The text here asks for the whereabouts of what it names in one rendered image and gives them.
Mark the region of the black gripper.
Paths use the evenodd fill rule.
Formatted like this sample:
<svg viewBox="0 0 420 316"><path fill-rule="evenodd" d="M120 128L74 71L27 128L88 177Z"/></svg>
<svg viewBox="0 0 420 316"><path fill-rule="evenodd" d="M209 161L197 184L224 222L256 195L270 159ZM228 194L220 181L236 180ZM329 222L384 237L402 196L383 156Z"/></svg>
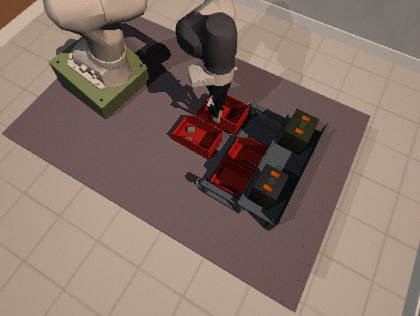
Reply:
<svg viewBox="0 0 420 316"><path fill-rule="evenodd" d="M219 123L220 116L222 117L223 105L225 104L227 92L230 88L231 82L223 86L208 85L209 101L205 102L209 112L213 114L213 121ZM219 93L219 94L218 94ZM212 109L210 108L212 107Z"/></svg>

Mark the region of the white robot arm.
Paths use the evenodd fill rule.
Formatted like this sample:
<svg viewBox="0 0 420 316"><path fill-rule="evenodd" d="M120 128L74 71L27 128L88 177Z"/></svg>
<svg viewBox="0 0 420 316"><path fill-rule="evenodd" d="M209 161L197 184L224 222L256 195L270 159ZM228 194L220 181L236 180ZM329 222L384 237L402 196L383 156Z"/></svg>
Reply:
<svg viewBox="0 0 420 316"><path fill-rule="evenodd" d="M132 72L118 23L143 15L147 0L43 0L43 4L60 29L83 37L68 56L70 68L99 90L128 81ZM237 70L235 20L232 0L205 0L177 22L179 46L188 55L203 59L188 67L193 87L223 86L233 79Z"/></svg>

